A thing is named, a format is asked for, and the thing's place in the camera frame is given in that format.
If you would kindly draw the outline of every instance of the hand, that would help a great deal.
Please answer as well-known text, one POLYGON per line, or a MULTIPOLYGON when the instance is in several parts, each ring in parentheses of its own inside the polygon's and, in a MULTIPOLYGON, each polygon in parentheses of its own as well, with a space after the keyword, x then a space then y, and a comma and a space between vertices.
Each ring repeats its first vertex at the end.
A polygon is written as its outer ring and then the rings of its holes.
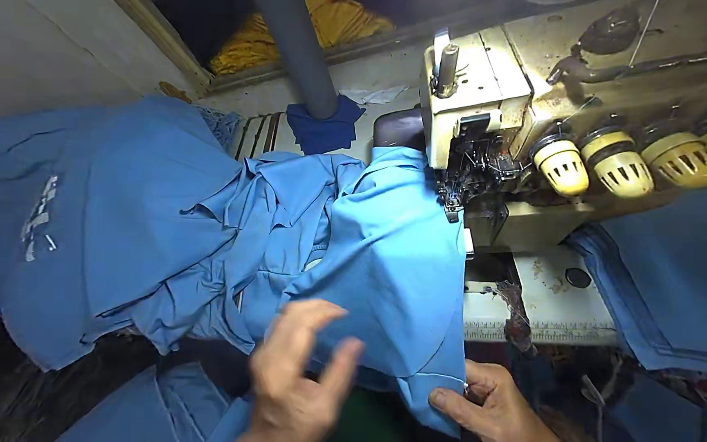
POLYGON ((325 300, 286 304, 250 362, 255 409, 240 442, 318 442, 337 422, 364 344, 349 338, 318 378, 304 377, 315 334, 347 311, 325 300))
POLYGON ((484 399, 484 405, 446 388, 433 390, 430 404, 488 442, 559 442, 525 402, 507 369, 466 359, 465 374, 469 397, 484 399))

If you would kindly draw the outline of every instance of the left hand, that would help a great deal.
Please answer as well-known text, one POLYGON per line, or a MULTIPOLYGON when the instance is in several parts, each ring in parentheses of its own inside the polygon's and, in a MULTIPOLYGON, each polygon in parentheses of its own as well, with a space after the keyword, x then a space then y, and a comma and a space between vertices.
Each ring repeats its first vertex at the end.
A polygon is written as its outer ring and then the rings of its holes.
POLYGON ((347 314, 325 300, 286 304, 250 362, 255 409, 239 442, 319 442, 336 424, 364 344, 349 338, 318 378, 304 377, 315 334, 347 314))

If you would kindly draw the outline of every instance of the right hand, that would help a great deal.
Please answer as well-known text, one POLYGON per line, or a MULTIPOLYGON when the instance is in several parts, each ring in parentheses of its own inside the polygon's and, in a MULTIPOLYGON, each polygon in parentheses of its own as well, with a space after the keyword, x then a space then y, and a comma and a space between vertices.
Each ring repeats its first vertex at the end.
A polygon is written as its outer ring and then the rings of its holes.
POLYGON ((559 442, 525 402, 507 369, 466 359, 465 374, 469 396, 484 399, 484 405, 446 388, 434 389, 430 404, 484 441, 559 442))

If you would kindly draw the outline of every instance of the gray pipe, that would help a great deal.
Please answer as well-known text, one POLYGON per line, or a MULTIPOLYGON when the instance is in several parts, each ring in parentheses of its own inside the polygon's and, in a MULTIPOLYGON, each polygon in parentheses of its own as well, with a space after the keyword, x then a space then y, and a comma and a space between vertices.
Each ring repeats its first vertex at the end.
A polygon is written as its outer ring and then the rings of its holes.
POLYGON ((337 112, 337 90, 318 45, 304 0, 255 0, 280 51, 285 71, 307 104, 309 115, 325 120, 337 112))

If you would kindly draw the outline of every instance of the fingernail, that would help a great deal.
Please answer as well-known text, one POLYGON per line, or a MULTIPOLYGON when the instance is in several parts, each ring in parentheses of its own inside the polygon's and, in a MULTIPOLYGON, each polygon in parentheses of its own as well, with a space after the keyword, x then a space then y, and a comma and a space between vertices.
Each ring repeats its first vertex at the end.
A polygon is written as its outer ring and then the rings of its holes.
POLYGON ((436 388, 430 393, 430 404, 436 408, 443 408, 446 405, 446 392, 436 388))

